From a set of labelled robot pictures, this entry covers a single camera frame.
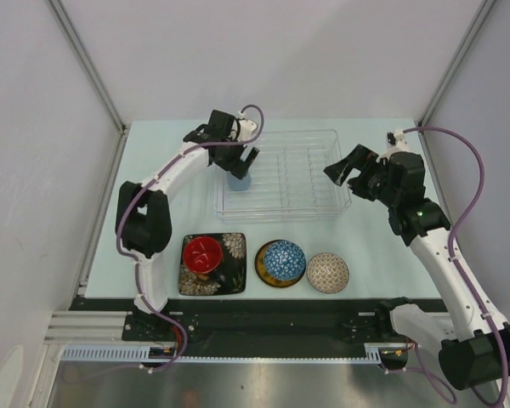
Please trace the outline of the light blue plastic cup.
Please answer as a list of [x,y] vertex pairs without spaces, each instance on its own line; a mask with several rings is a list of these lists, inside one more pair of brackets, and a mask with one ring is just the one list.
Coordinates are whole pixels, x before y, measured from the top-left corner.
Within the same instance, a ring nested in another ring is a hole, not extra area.
[[252,177],[247,173],[244,178],[237,178],[234,174],[227,174],[227,183],[232,191],[247,191],[252,184]]

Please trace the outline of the red black lacquer cup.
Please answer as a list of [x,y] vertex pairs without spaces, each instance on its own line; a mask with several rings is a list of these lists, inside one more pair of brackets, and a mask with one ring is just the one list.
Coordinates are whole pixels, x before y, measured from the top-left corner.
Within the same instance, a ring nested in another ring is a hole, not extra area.
[[214,271],[223,261],[219,242],[208,235],[197,236],[188,242],[182,252],[184,266],[196,275]]

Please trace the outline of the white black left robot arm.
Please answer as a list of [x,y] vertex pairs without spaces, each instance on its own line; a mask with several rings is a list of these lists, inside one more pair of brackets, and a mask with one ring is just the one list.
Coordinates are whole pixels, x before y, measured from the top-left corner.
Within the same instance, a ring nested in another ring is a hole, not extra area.
[[235,115],[213,110],[206,123],[187,133],[177,153],[158,172],[139,183],[124,182],[116,208],[116,250],[133,261],[137,295],[144,312],[141,329],[150,338],[164,338],[171,320],[161,313],[168,301],[163,252],[171,240],[170,204],[198,173],[215,165],[243,180],[259,150],[252,146],[264,130],[263,110],[249,104]]

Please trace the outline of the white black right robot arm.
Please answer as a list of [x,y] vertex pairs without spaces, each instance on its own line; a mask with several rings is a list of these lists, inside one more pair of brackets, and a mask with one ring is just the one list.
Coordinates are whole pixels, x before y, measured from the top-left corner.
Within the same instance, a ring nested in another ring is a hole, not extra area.
[[324,173],[334,184],[346,184],[354,195],[388,209],[391,230],[425,267],[450,316],[445,324],[401,297],[382,304],[377,335],[420,343],[458,390],[510,377],[510,323],[462,257],[441,207],[427,198],[422,157],[397,147],[379,156],[359,144]]

